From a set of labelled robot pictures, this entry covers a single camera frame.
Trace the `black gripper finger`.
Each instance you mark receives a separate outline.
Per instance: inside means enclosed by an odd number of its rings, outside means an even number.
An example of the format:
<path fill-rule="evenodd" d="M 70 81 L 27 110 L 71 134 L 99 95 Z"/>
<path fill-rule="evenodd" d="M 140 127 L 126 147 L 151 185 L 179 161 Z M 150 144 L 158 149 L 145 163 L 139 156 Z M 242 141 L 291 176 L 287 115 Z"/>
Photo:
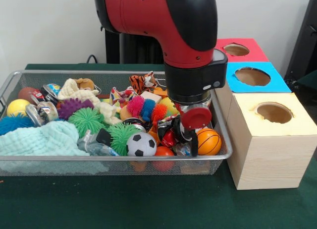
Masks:
<path fill-rule="evenodd" d="M 190 137 L 191 137 L 191 156 L 196 157 L 198 155 L 198 137 L 196 134 L 195 129 L 190 130 Z"/>

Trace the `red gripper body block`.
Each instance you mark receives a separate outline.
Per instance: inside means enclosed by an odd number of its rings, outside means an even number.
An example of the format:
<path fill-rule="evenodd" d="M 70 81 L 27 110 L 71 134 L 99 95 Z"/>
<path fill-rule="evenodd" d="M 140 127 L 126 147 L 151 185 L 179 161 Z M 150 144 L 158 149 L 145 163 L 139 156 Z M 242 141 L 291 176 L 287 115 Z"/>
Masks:
<path fill-rule="evenodd" d="M 205 104 L 181 105 L 175 104 L 180 113 L 182 125 L 186 129 L 198 129 L 207 126 L 211 121 L 211 112 Z"/>

